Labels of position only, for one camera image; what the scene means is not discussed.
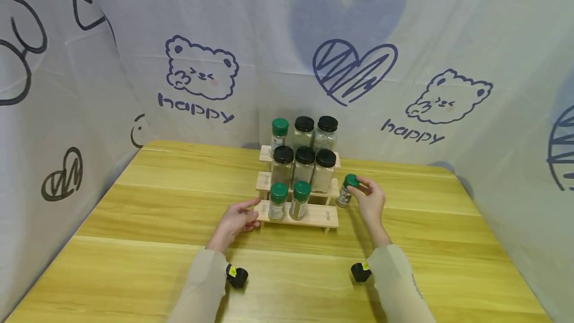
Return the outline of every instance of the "glass spice jar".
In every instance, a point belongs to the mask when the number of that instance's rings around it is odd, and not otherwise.
[[[331,116],[321,116],[315,130],[313,150],[319,152],[322,149],[334,150],[337,143],[337,126],[339,122]]]
[[[309,116],[299,116],[295,120],[295,130],[293,132],[293,140],[291,147],[297,151],[299,147],[309,146],[313,142],[313,128],[315,121]]]
[[[293,185],[297,181],[311,183],[315,162],[315,152],[307,146],[302,146],[295,152],[295,164],[293,165]]]
[[[357,177],[355,175],[353,175],[352,173],[349,173],[349,175],[345,176],[345,180],[343,181],[343,186],[341,186],[341,190],[339,191],[339,197],[337,197],[337,199],[335,200],[335,203],[337,204],[337,206],[339,206],[341,208],[347,208],[349,205],[349,202],[351,202],[351,198],[353,197],[351,192],[349,192],[349,190],[347,190],[348,186],[352,186],[352,187],[358,187],[359,186],[359,181],[357,180]]]
[[[293,150],[289,146],[279,146],[273,152],[271,185],[280,182],[289,187],[293,167]]]
[[[277,118],[271,122],[271,155],[279,146],[286,144],[288,122],[286,119]]]
[[[293,186],[293,201],[288,210],[288,214],[295,221],[299,221],[305,216],[307,203],[311,194],[311,186],[305,181],[295,182]]]
[[[283,219],[286,213],[286,201],[287,186],[280,182],[274,183],[269,194],[269,220],[277,222]]]
[[[335,173],[335,161],[337,157],[331,150],[323,149],[315,156],[315,169],[311,188],[313,192],[329,192],[331,179]]]

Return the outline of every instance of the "wooden table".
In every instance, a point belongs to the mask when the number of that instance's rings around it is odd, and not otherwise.
[[[256,197],[258,151],[155,141],[137,154],[8,323],[165,322],[189,264],[230,203]],[[384,222],[407,254],[437,322],[550,322],[453,174],[438,167],[342,160],[376,180]],[[228,260],[250,273],[218,322],[385,322],[351,264],[371,246],[356,205],[340,227],[267,225]]]

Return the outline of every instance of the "green lid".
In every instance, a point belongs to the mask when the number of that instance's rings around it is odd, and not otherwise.
[[[357,180],[357,176],[353,175],[352,173],[349,173],[349,175],[345,176],[345,181],[343,183],[344,187],[347,186],[352,186],[352,187],[357,187],[359,186],[359,181]]]
[[[293,196],[298,201],[305,201],[311,194],[311,185],[305,181],[297,181],[293,186]]]
[[[269,198],[273,203],[281,204],[287,200],[287,185],[282,182],[273,183]]]
[[[271,122],[271,130],[273,136],[283,137],[287,136],[288,122],[286,119],[278,118]]]

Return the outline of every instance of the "black cap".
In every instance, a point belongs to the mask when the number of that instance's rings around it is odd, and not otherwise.
[[[279,163],[293,162],[293,150],[289,146],[279,146],[273,152],[273,159]]]
[[[319,122],[317,123],[317,127],[319,127],[323,131],[327,131],[328,133],[332,133],[337,131],[337,126],[339,122],[336,118],[332,116],[321,116],[319,118]]]
[[[315,122],[309,116],[299,116],[297,120],[295,120],[295,128],[303,133],[313,131],[314,126]]]
[[[310,147],[301,146],[295,152],[295,160],[304,164],[313,163],[315,161],[315,152]]]
[[[317,156],[315,157],[315,161],[317,162],[317,164],[321,165],[322,167],[326,167],[326,168],[330,168],[333,167],[335,165],[335,162],[337,161],[337,157],[335,156],[335,154],[328,149],[322,149],[317,153]]]

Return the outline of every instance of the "wooden spice rack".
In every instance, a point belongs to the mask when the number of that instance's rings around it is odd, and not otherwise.
[[[267,199],[262,200],[257,206],[255,206],[254,211],[259,212],[258,221],[261,222],[261,228],[264,228],[265,222],[287,224],[287,225],[298,225],[298,226],[313,226],[324,228],[325,233],[329,232],[331,228],[339,227],[339,216],[337,216],[336,206],[326,206],[326,205],[313,205],[311,203],[307,204],[307,212],[305,216],[299,221],[295,221],[288,214],[288,210],[291,207],[291,202],[285,203],[286,214],[283,219],[279,222],[274,222],[269,220],[269,202]]]
[[[341,161],[339,159],[339,153],[335,153],[335,156],[337,157],[335,168],[340,168]],[[271,158],[271,146],[261,146],[259,161],[268,162],[269,164],[267,169],[271,171],[271,163],[273,161]],[[269,191],[271,190],[271,172],[261,171],[257,175],[256,190],[259,191],[259,195],[262,200],[254,207],[253,210],[259,212],[259,218],[257,220],[261,222],[261,228],[265,227],[265,222],[271,222],[276,224],[321,227],[324,229],[325,233],[327,233],[329,232],[329,229],[339,227],[337,207],[335,205],[331,205],[331,200],[339,197],[339,188],[339,180],[333,178],[331,180],[331,186],[329,186],[329,192],[311,192],[311,197],[326,198],[325,205],[308,203],[306,214],[299,221],[295,221],[289,216],[288,210],[291,207],[291,202],[286,202],[286,213],[283,219],[279,222],[275,222],[269,220],[268,216],[269,205],[271,204],[268,201]]]

